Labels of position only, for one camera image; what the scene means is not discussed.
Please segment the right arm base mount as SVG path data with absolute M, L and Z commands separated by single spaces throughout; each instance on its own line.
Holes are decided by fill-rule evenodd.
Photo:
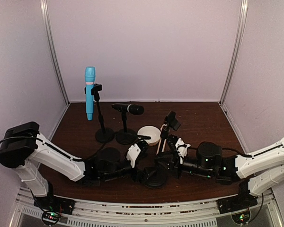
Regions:
M 217 205 L 220 214 L 231 213 L 236 224 L 245 225 L 252 220 L 250 208 L 257 205 L 257 196 L 251 195 L 248 187 L 240 186 L 237 195 L 218 199 Z

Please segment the blue microphone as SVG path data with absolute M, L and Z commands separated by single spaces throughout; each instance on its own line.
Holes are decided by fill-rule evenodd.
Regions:
M 95 83 L 95 67 L 87 67 L 85 69 L 85 94 L 86 94 L 86 114 L 88 121 L 93 120 L 94 113 L 94 96 L 92 95 L 91 90 L 94 87 Z

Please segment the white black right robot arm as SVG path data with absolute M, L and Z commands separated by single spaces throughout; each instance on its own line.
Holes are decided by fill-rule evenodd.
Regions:
M 224 149 L 212 142 L 200 143 L 195 158 L 188 156 L 190 144 L 177 136 L 170 135 L 168 145 L 170 150 L 158 153 L 155 162 L 175 178 L 185 172 L 224 185 L 243 180 L 240 193 L 252 197 L 284 180 L 284 137 L 263 149 L 231 157 L 223 157 Z

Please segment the black microphone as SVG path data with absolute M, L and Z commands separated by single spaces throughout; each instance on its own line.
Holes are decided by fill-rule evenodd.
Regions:
M 133 115 L 142 115 L 144 113 L 144 107 L 141 105 L 114 103 L 111 106 L 121 113 L 130 113 Z

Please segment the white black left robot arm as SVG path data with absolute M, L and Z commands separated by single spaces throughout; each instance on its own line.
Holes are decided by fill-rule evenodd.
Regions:
M 52 185 L 42 177 L 32 161 L 39 162 L 84 186 L 99 185 L 126 175 L 135 175 L 137 160 L 148 149 L 145 137 L 127 150 L 124 160 L 116 148 L 98 150 L 88 158 L 76 157 L 49 141 L 40 131 L 39 124 L 27 122 L 6 130 L 0 140 L 0 163 L 13 169 L 32 194 L 48 198 Z

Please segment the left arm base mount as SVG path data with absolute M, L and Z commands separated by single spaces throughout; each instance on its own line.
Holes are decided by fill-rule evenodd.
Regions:
M 56 225 L 62 218 L 62 214 L 71 215 L 75 201 L 72 199 L 54 196 L 53 186 L 49 182 L 49 191 L 45 197 L 36 197 L 33 192 L 34 206 L 38 207 L 43 213 L 41 221 L 47 226 Z

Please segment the beige microphone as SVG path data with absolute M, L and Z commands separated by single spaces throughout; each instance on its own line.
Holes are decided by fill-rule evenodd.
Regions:
M 160 140 L 159 140 L 158 148 L 156 152 L 157 155 L 164 151 L 168 134 L 169 134 L 169 128 L 168 128 L 168 125 L 165 123 L 161 126 L 161 129 L 160 129 Z

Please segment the black front microphone stand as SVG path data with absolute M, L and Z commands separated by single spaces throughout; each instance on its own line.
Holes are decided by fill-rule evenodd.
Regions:
M 112 141 L 115 137 L 115 133 L 111 128 L 105 127 L 105 124 L 104 124 L 104 117 L 101 112 L 101 107 L 100 107 L 100 102 L 99 102 L 100 101 L 99 91 L 101 90 L 102 90 L 102 85 L 94 83 L 94 87 L 91 90 L 91 92 L 92 92 L 92 95 L 94 96 L 94 101 L 96 101 L 96 106 L 98 110 L 98 121 L 100 124 L 100 129 L 97 130 L 97 132 L 95 133 L 95 139 L 97 142 L 104 144 L 104 143 L 108 143 Z

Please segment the black microphone stand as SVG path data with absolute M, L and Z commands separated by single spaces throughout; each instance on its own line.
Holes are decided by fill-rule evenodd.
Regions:
M 98 110 L 98 121 L 100 124 L 100 129 L 97 130 L 97 132 L 95 133 L 95 139 L 97 142 L 104 144 L 104 143 L 108 143 L 112 141 L 115 137 L 115 133 L 111 128 L 105 127 L 105 124 L 104 124 L 104 117 L 101 112 L 101 107 L 100 107 L 100 102 L 99 102 L 100 101 L 99 91 L 101 90 L 102 90 L 102 85 L 94 83 L 94 87 L 91 90 L 91 92 L 92 92 L 92 95 L 94 96 L 94 101 L 96 101 L 96 106 Z
M 121 118 L 123 122 L 123 129 L 120 129 L 116 133 L 116 141 L 122 145 L 129 145 L 134 143 L 136 140 L 136 132 L 132 129 L 127 128 L 127 115 L 126 113 L 129 112 L 131 104 L 122 104 L 122 103 L 115 103 L 112 104 L 112 108 L 119 111 L 121 113 Z
M 163 121 L 163 124 L 165 123 L 168 125 L 169 131 L 170 129 L 177 131 L 181 125 L 176 119 L 176 113 L 174 111 L 170 111 L 167 114 Z M 145 179 L 143 180 L 143 184 L 150 189 L 158 189 L 163 187 L 168 178 L 167 173 L 158 170 L 155 164 L 156 162 L 154 161 L 154 166 L 146 167 L 144 169 Z

